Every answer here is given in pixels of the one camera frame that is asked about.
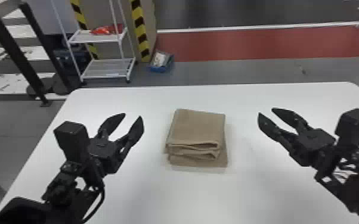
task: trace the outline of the red wall stripe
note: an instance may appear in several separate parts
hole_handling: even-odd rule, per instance
[[[158,34],[156,49],[175,61],[359,56],[353,26]]]

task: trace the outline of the gray floor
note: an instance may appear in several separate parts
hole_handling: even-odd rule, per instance
[[[253,83],[353,82],[359,86],[359,57],[175,63],[167,73],[136,66],[132,83],[89,81],[88,87],[182,86]]]
[[[64,101],[0,101],[0,186],[7,190]]]
[[[122,79],[94,80],[88,82],[88,87],[338,81],[359,85],[359,57],[175,63],[163,74],[151,73],[140,64],[133,72],[131,84]],[[119,104],[119,99],[112,103]],[[34,101],[0,101],[0,186],[3,189],[11,186],[62,104],[54,101],[52,107],[40,108],[39,102]]]

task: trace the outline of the white metal shelf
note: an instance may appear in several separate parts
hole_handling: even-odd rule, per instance
[[[83,79],[102,79],[126,77],[129,80],[134,68],[135,58],[122,59],[93,59],[82,73]]]
[[[94,35],[90,30],[77,30],[68,40],[69,43],[105,43],[105,42],[122,42],[128,29],[124,28],[122,33],[115,35]]]
[[[82,30],[78,23],[77,24],[77,31],[74,33],[74,35],[71,38],[67,38],[66,31],[64,29],[63,23],[61,21],[61,18],[58,14],[57,7],[55,6],[54,1],[60,1],[60,0],[50,0],[51,5],[53,7],[53,11],[55,16],[57,17],[58,25],[60,26],[61,32],[63,34],[64,40],[66,41],[67,48],[70,52],[70,56],[73,59],[73,64],[75,66],[75,70],[78,73],[78,76],[80,77],[81,81],[83,79],[99,79],[99,78],[118,78],[118,77],[124,77],[126,81],[129,83],[131,80],[131,72],[135,65],[135,52],[134,47],[132,46],[131,37],[128,33],[128,24],[126,22],[126,18],[124,15],[124,11],[122,8],[121,1],[122,0],[106,0],[109,1],[110,5],[110,12],[112,14],[112,20],[113,20],[113,26],[118,29],[117,25],[117,18],[114,11],[114,4],[118,4],[120,16],[123,18],[123,27],[122,33],[117,35],[93,35],[90,30]],[[132,55],[130,58],[125,58],[124,51],[123,51],[123,45],[122,40],[125,38],[125,35],[128,35],[128,42],[129,46],[131,47]],[[75,60],[74,53],[71,48],[71,44],[73,43],[106,43],[106,42],[117,42],[118,50],[120,52],[120,59],[106,59],[106,60],[97,60],[95,59],[93,54],[90,54],[92,60],[86,67],[86,69],[81,73],[81,70],[79,69],[79,66]]]

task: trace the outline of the folded towel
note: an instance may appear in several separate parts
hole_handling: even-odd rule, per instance
[[[191,166],[191,167],[227,167],[228,155],[225,140],[220,150],[220,154],[216,160],[201,160],[197,158],[188,157],[186,155],[168,155],[168,161],[176,166]]]
[[[166,142],[170,155],[216,160],[224,145],[224,114],[178,109]]]

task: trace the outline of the table surface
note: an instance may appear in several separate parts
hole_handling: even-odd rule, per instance
[[[66,120],[83,123],[94,136],[105,118],[125,112],[110,139],[126,133],[139,115],[145,134],[118,173],[104,178],[106,200],[89,223],[357,224],[358,216],[315,182],[312,168],[300,167],[258,129],[258,112],[289,129],[270,111],[272,107],[295,110],[311,126],[333,134],[340,115],[359,108],[359,87],[342,82],[74,91],[0,209],[16,196],[40,201],[65,161],[53,135],[57,126]],[[226,114],[226,169],[168,164],[163,148],[177,108]]]

